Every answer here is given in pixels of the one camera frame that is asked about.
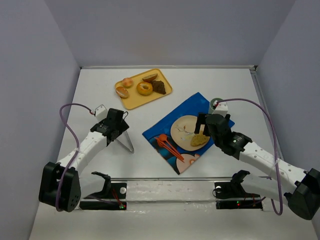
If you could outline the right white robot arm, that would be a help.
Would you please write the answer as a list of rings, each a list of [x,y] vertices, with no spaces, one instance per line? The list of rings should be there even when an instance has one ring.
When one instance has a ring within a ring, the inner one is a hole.
[[[214,144],[226,155],[247,163],[283,184],[288,207],[299,217],[312,220],[320,208],[320,172],[289,166],[281,159],[260,148],[251,138],[229,127],[230,115],[199,113],[195,133],[204,125],[203,134],[211,136]]]

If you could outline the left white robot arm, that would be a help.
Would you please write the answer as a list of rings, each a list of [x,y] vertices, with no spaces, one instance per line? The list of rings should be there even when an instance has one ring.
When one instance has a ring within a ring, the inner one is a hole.
[[[93,115],[97,122],[84,140],[77,139],[71,153],[56,163],[48,162],[43,168],[38,200],[58,212],[72,212],[85,198],[101,201],[108,194],[116,193],[109,175],[93,171],[81,177],[81,173],[98,153],[127,133],[128,112],[100,105]]]

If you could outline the seeded bread slice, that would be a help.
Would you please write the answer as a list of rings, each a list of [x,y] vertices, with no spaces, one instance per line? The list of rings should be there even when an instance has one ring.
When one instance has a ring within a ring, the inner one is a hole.
[[[210,140],[209,136],[206,136],[200,133],[195,134],[190,141],[190,145],[192,147],[197,147],[197,146],[206,144],[209,140]]]

